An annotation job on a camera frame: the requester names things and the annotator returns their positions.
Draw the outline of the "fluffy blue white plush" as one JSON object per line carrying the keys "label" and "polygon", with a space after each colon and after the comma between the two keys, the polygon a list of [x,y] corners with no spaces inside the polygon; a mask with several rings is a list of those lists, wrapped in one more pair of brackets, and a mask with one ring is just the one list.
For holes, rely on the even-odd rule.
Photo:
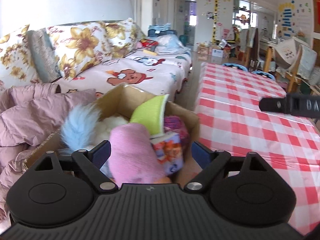
{"label": "fluffy blue white plush", "polygon": [[71,154],[77,150],[90,151],[110,139],[112,129],[128,124],[122,116],[101,119],[101,110],[93,104],[74,107],[61,126],[61,140],[65,145],[60,152]]}

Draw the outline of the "pink soft plush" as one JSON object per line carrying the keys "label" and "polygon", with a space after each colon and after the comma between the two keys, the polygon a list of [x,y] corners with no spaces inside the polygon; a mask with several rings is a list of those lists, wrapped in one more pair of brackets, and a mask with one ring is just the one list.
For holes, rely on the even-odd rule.
{"label": "pink soft plush", "polygon": [[146,127],[129,123],[112,129],[108,165],[118,186],[122,184],[164,184],[171,180],[157,160]]}

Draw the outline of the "colourful knitted cloth item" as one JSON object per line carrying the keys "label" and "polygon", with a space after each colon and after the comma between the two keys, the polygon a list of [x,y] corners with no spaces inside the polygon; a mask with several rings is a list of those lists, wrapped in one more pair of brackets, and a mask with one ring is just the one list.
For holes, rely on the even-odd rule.
{"label": "colourful knitted cloth item", "polygon": [[151,139],[153,150],[167,176],[183,167],[183,152],[189,139],[190,135],[184,122],[179,116],[173,115],[164,118],[164,134]]}

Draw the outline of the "green white soft pad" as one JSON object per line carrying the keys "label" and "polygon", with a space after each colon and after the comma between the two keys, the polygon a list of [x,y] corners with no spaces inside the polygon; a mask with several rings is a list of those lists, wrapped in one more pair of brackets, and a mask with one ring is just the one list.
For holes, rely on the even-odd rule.
{"label": "green white soft pad", "polygon": [[144,125],[150,138],[164,134],[164,113],[169,94],[158,95],[142,103],[132,113],[130,123]]}

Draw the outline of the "wooden dining chair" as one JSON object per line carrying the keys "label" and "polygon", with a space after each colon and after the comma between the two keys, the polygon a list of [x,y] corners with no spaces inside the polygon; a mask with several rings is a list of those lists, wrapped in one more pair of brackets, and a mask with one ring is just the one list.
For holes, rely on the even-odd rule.
{"label": "wooden dining chair", "polygon": [[296,92],[302,81],[309,79],[316,59],[317,53],[296,37],[280,42],[274,48],[276,80],[286,83],[288,93]]}

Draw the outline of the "red white checkered tablecloth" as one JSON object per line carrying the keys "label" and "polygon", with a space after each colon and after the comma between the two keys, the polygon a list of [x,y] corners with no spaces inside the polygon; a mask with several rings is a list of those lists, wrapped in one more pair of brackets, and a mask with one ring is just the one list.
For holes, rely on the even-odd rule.
{"label": "red white checkered tablecloth", "polygon": [[293,188],[290,224],[306,234],[319,224],[319,132],[306,118],[259,109],[261,98],[284,96],[271,79],[203,63],[195,113],[202,144],[235,156],[257,152]]}

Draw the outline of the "brown cardboard box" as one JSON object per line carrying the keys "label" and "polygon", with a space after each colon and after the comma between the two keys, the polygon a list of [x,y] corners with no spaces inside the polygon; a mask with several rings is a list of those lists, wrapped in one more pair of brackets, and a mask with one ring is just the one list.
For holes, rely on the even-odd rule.
{"label": "brown cardboard box", "polygon": [[184,186],[200,172],[201,168],[191,156],[191,143],[199,139],[200,129],[200,119],[194,112],[170,102],[166,96],[155,96],[130,85],[119,85],[91,104],[100,109],[102,119],[121,115],[145,125],[152,138],[163,135],[166,115],[178,116],[185,124],[190,139],[183,152],[184,165],[172,181]]}

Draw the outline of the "pink down jacket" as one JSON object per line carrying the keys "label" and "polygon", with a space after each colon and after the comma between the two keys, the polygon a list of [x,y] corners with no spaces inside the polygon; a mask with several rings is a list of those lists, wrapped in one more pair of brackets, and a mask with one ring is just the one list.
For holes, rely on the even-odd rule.
{"label": "pink down jacket", "polygon": [[1,231],[11,226],[7,193],[25,162],[77,105],[96,100],[95,89],[61,93],[57,83],[12,87],[1,93]]}

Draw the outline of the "sofa with cartoon cover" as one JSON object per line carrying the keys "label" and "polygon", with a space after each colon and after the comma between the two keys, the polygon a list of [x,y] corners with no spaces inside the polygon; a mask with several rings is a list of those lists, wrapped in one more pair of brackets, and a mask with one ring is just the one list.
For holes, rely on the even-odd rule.
{"label": "sofa with cartoon cover", "polygon": [[[63,25],[85,24],[73,23]],[[191,51],[175,35],[148,40],[138,29],[138,41],[124,58],[113,58],[85,70],[71,81],[62,76],[54,82],[64,93],[95,89],[103,95],[118,85],[132,85],[156,95],[169,94],[169,100],[181,91],[192,65]],[[25,25],[1,37],[1,90],[45,83],[39,78],[27,41]]]}

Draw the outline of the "large yellow floral pillow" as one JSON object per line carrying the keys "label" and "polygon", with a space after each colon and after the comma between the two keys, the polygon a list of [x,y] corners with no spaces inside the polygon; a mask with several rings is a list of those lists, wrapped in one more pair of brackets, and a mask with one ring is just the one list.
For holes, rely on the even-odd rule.
{"label": "large yellow floral pillow", "polygon": [[85,70],[112,59],[104,25],[91,22],[46,28],[61,76],[71,81]]}

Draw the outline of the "grey blue cushion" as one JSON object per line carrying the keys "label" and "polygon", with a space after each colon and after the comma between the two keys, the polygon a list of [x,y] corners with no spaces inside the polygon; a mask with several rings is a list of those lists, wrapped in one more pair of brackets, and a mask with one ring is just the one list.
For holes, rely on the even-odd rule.
{"label": "grey blue cushion", "polygon": [[59,79],[58,59],[46,29],[27,31],[27,41],[40,80],[51,83]]}

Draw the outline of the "giraffe height wall sticker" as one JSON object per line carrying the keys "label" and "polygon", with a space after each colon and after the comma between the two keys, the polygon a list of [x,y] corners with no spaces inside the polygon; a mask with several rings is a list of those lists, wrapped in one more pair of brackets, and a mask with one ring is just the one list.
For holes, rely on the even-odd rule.
{"label": "giraffe height wall sticker", "polygon": [[214,0],[212,43],[216,42],[218,14],[219,14],[219,0]]}

